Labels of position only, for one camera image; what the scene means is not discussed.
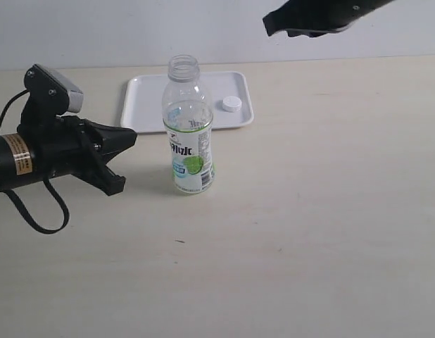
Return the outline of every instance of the bottle opening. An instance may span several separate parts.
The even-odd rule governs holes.
[[[177,55],[169,61],[168,77],[175,82],[190,82],[197,79],[200,69],[196,58],[190,55]]]

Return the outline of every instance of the robot end effector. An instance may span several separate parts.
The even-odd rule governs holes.
[[[263,18],[267,35],[320,37],[349,28],[354,21],[394,0],[289,0]]]

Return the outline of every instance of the white tray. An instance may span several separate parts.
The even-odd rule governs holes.
[[[213,129],[236,128],[253,121],[253,109],[248,94],[246,78],[238,72],[202,73],[201,80],[213,97]],[[140,75],[128,82],[120,125],[140,134],[164,132],[161,99],[168,84],[167,75]],[[243,106],[239,112],[230,113],[222,108],[226,96],[237,96]]]

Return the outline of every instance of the clear plastic bottle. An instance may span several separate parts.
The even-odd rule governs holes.
[[[172,151],[175,186],[189,194],[207,190],[215,178],[212,100],[200,74],[193,56],[173,57],[169,62],[170,82],[163,94],[163,120]]]

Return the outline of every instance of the white bottle cap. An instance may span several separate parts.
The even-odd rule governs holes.
[[[239,97],[236,96],[227,96],[222,100],[222,107],[231,113],[236,113],[241,110],[243,106],[243,102]]]

